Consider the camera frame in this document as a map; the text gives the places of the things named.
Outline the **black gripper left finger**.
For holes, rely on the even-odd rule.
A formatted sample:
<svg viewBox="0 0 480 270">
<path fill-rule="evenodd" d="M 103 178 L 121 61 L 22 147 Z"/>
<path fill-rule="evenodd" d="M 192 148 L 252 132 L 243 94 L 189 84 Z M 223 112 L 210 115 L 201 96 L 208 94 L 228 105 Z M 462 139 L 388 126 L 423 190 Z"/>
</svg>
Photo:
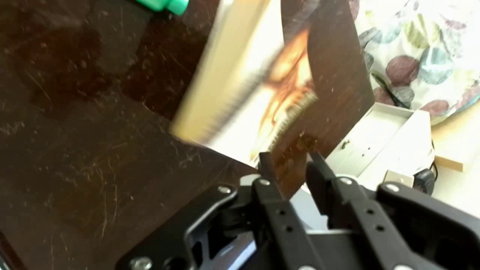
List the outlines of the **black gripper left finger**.
<svg viewBox="0 0 480 270">
<path fill-rule="evenodd" d="M 253 235 L 267 268 L 324 270 L 312 238 L 277 186 L 271 154 L 259 154 L 258 171 L 252 184 Z"/>
</svg>

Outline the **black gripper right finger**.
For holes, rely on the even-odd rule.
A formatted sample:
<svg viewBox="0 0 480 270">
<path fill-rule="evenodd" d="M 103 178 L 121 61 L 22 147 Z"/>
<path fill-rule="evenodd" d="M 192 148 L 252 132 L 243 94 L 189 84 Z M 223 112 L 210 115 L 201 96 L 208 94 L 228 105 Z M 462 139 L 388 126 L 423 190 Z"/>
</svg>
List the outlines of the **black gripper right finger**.
<svg viewBox="0 0 480 270">
<path fill-rule="evenodd" d="M 318 154 L 307 156 L 306 183 L 328 226 L 358 232 L 363 249 L 381 270 L 393 270 L 400 261 L 393 244 L 396 229 L 378 202 L 352 178 L 336 175 Z"/>
</svg>

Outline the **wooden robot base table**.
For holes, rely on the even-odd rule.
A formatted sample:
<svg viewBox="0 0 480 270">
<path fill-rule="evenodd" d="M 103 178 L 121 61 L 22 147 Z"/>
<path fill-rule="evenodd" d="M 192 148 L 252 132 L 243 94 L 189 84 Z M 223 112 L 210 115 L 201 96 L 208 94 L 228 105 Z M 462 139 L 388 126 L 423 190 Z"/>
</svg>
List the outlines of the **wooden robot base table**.
<svg viewBox="0 0 480 270">
<path fill-rule="evenodd" d="M 480 216 L 480 141 L 474 120 L 450 118 L 433 127 L 438 181 L 433 196 Z"/>
</svg>

